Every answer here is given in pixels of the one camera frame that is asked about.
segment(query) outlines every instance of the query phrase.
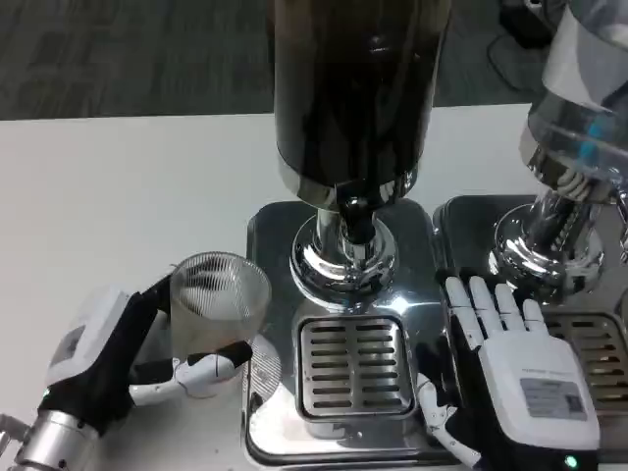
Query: black cable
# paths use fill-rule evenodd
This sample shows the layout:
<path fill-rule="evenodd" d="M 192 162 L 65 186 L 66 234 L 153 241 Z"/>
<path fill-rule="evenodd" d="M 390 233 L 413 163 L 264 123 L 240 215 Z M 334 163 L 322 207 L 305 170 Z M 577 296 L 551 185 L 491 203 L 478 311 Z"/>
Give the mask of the black cable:
<path fill-rule="evenodd" d="M 501 69 L 499 68 L 499 66 L 497 65 L 495 59 L 493 58 L 493 49 L 497 46 L 497 44 L 504 39 L 505 37 L 508 37 L 509 34 L 507 32 L 504 32 L 502 34 L 497 35 L 487 46 L 487 60 L 489 61 L 489 64 L 491 65 L 491 68 L 493 69 L 493 71 L 497 74 L 497 76 L 499 77 L 499 79 L 508 87 L 510 88 L 512 91 L 516 92 L 516 93 L 536 93 L 538 90 L 534 89 L 534 88 L 525 88 L 525 87 L 520 87 L 517 86 L 515 84 L 513 84 L 507 77 L 506 75 L 501 71 Z"/>

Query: metal grate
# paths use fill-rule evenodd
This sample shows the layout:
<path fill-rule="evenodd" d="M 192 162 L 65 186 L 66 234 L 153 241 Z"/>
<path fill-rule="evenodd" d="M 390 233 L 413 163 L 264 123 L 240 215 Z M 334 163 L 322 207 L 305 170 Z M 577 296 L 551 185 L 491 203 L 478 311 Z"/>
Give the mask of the metal grate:
<path fill-rule="evenodd" d="M 598 413 L 628 413 L 628 346 L 621 322 L 605 313 L 547 313 L 546 323 L 576 351 Z"/>
<path fill-rule="evenodd" d="M 308 418 L 398 415 L 413 406 L 403 330 L 391 318 L 311 320 L 299 333 Z"/>

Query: label sticker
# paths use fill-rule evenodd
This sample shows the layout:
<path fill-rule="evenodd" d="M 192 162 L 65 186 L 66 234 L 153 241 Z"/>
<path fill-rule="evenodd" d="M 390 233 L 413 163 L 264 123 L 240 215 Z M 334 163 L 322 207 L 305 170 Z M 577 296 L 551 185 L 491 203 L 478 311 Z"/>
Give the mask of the label sticker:
<path fill-rule="evenodd" d="M 523 378 L 521 388 L 532 417 L 587 420 L 587 412 L 575 383 Z"/>
<path fill-rule="evenodd" d="M 80 326 L 69 332 L 59 346 L 57 346 L 57 350 L 50 361 L 50 366 L 54 366 L 57 363 L 61 363 L 62 361 L 69 360 L 73 356 L 75 356 L 75 352 L 77 351 L 77 346 L 79 345 L 80 336 L 82 336 L 83 331 L 85 330 L 85 326 Z"/>

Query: white table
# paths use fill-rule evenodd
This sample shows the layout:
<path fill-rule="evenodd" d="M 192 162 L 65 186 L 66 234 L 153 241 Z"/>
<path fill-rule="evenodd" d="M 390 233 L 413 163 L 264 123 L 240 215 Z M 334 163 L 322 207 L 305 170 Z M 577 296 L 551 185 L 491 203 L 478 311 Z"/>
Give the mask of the white table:
<path fill-rule="evenodd" d="M 528 108 L 435 110 L 409 196 L 432 213 L 458 194 L 535 192 L 517 150 Z M 90 290 L 145 288 L 198 251 L 244 254 L 255 212 L 293 199 L 270 115 L 4 122 L 0 149 L 0 411 L 25 421 Z M 254 469 L 239 413 L 238 396 L 138 409 L 91 469 Z"/>

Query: green led light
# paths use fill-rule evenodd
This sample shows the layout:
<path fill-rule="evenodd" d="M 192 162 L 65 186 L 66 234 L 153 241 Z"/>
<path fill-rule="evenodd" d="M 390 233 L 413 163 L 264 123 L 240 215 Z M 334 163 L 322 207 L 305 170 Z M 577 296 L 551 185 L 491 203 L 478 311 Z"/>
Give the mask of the green led light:
<path fill-rule="evenodd" d="M 565 457 L 565 464 L 570 469 L 577 469 L 578 468 L 578 460 L 576 459 L 575 456 L 571 456 L 570 454 Z"/>

